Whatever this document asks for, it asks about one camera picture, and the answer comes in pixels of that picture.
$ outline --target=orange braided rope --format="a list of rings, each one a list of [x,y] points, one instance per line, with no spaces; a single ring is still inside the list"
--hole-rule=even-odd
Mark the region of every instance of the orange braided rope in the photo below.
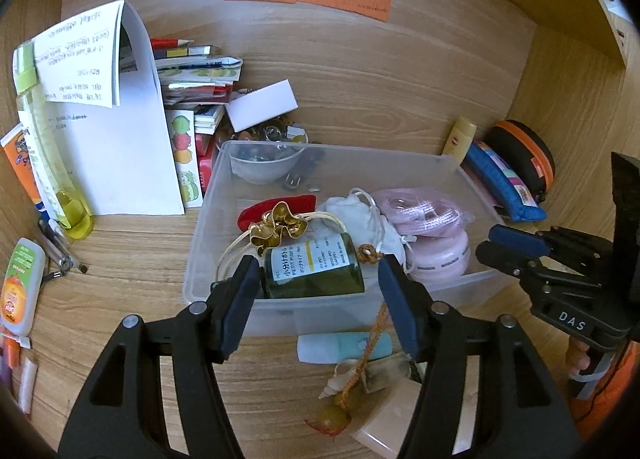
[[[350,380],[342,389],[340,393],[340,407],[347,412],[347,398],[349,397],[349,391],[355,387],[360,381],[360,376],[364,370],[364,367],[367,365],[369,361],[369,356],[373,352],[373,349],[376,347],[378,340],[380,340],[380,335],[382,334],[382,328],[386,321],[386,317],[389,314],[389,311],[386,308],[386,303],[382,303],[380,306],[380,310],[378,311],[378,315],[376,316],[375,324],[369,331],[369,338],[367,339],[367,346],[364,349],[364,354],[358,361],[358,365],[356,366],[356,370],[351,376]]]

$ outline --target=blue pouch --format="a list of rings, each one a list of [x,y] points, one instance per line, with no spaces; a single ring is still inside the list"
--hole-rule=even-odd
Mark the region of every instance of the blue pouch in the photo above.
[[[546,219],[546,212],[536,204],[522,179],[489,146],[474,141],[466,153],[465,162],[500,201],[511,220]]]

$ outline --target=black cable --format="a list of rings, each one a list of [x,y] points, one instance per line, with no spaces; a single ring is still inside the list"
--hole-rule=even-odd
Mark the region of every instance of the black cable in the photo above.
[[[629,340],[626,341],[625,347],[624,349],[622,349],[622,352],[620,353],[620,356],[618,357],[618,361],[616,362],[616,365],[613,367],[613,371],[611,373],[611,375],[609,376],[609,378],[607,378],[607,381],[605,381],[604,385],[600,388],[599,391],[595,392],[595,394],[593,394],[593,397],[591,397],[591,406],[589,407],[589,410],[587,411],[587,413],[585,415],[580,416],[580,418],[576,419],[575,422],[580,423],[583,419],[587,418],[591,412],[593,412],[593,409],[596,405],[596,398],[602,394],[605,389],[609,386],[609,383],[611,383],[611,380],[614,378],[614,376],[616,375],[617,371],[620,368],[620,365],[622,365],[622,362],[625,358],[626,352],[628,351],[629,348],[629,344],[631,342]]]

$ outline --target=plastic bin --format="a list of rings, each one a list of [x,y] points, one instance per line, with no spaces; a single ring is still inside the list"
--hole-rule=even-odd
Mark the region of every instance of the plastic bin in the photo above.
[[[285,163],[242,160],[247,148],[272,151],[274,144],[255,141],[226,142],[218,155],[204,204],[196,224],[183,295],[187,303],[209,295],[214,268],[239,234],[239,213],[257,201],[273,197],[302,195],[310,190],[318,203],[332,196],[346,196],[353,187],[369,192],[383,188],[431,186],[452,196],[473,213],[475,221],[466,227],[472,250],[467,272],[447,283],[428,286],[434,299],[455,307],[483,302],[508,283],[508,277],[479,264],[475,248],[489,229],[502,223],[471,179],[448,156],[434,156],[395,150],[348,146],[313,145],[322,158],[295,192],[283,188],[283,181],[305,150],[299,144],[280,143],[299,149]],[[247,335],[299,335],[350,330],[372,325],[382,302],[377,285],[358,295],[294,299],[257,299],[251,311]]]

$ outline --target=white box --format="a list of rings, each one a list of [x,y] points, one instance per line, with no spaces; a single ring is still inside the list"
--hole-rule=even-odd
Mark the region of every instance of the white box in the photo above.
[[[279,145],[300,147],[296,143]],[[481,303],[511,280],[476,260],[476,246],[487,238],[494,224],[503,222],[453,158],[396,150],[313,145],[313,149],[322,150],[322,159],[295,192],[287,192],[282,187],[286,175],[280,171],[265,171],[272,180],[260,185],[251,184],[237,175],[245,174],[238,171],[238,155],[247,147],[254,151],[257,148],[269,151],[273,150],[274,144],[228,141],[222,146],[191,241],[182,290],[185,302],[205,300],[209,296],[220,255],[240,234],[237,220],[243,209],[265,199],[308,194],[310,189],[319,190],[314,194],[321,203],[332,196],[344,197],[353,187],[368,192],[384,188],[437,188],[471,212],[475,221],[466,227],[472,251],[466,274],[451,282],[428,286],[431,296],[454,307]],[[243,163],[258,169],[260,165],[268,164]],[[377,286],[358,295],[257,299],[244,333],[247,336],[300,335],[370,326],[381,302],[382,294]]]

